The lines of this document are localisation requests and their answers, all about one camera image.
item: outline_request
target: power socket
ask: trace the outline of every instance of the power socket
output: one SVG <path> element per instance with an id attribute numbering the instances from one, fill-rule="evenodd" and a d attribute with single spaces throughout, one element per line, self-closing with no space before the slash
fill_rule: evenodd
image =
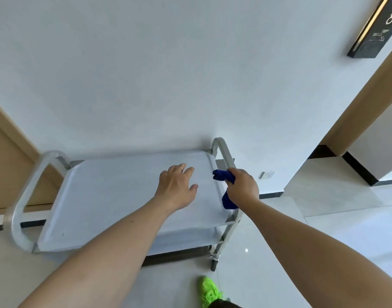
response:
<path id="1" fill-rule="evenodd" d="M 274 171 L 266 171 L 261 173 L 259 179 L 270 179 L 272 178 L 274 175 Z"/>

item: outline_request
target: blue rag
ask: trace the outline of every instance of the blue rag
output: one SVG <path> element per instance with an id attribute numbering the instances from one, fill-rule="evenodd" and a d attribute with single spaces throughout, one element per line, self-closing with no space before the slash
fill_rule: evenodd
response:
<path id="1" fill-rule="evenodd" d="M 213 179 L 219 180 L 219 181 L 224 181 L 227 180 L 234 184 L 234 181 L 236 180 L 236 177 L 229 171 L 223 171 L 223 170 L 214 170 L 213 171 Z M 238 209 L 237 205 L 234 204 L 230 199 L 229 195 L 227 194 L 227 191 L 222 197 L 222 204 L 225 209 Z"/>

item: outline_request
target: metal cart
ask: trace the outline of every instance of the metal cart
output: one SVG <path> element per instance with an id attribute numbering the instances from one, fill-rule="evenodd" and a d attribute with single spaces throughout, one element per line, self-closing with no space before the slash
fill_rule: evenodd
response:
<path id="1" fill-rule="evenodd" d="M 220 161 L 216 160 L 218 149 L 223 156 Z M 78 249 L 144 205 L 156 190 L 159 173 L 180 163 L 196 169 L 190 181 L 199 184 L 196 199 L 165 221 L 144 265 L 211 256 L 211 270 L 215 271 L 220 254 L 243 215 L 239 209 L 223 208 L 224 183 L 212 179 L 217 164 L 235 167 L 220 137 L 213 140 L 208 152 L 175 151 L 72 162 L 61 151 L 47 152 L 35 164 L 18 200 L 7 209 L 4 231 L 30 253 Z M 48 164 L 54 165 L 64 180 L 38 240 L 32 241 L 21 229 L 21 215 Z"/>

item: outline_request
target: cart wheel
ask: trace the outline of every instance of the cart wheel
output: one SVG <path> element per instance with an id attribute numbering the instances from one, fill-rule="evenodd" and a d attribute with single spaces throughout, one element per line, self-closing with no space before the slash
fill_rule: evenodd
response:
<path id="1" fill-rule="evenodd" d="M 212 266 L 210 267 L 210 270 L 216 271 L 217 262 L 217 260 L 212 259 Z"/>

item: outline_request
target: neon green sneaker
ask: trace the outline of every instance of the neon green sneaker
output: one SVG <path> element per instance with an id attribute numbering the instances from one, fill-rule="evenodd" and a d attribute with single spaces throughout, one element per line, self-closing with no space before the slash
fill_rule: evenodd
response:
<path id="1" fill-rule="evenodd" d="M 222 296 L 219 288 L 207 276 L 200 277 L 200 293 L 203 308 L 208 308 L 212 302 L 221 299 Z"/>

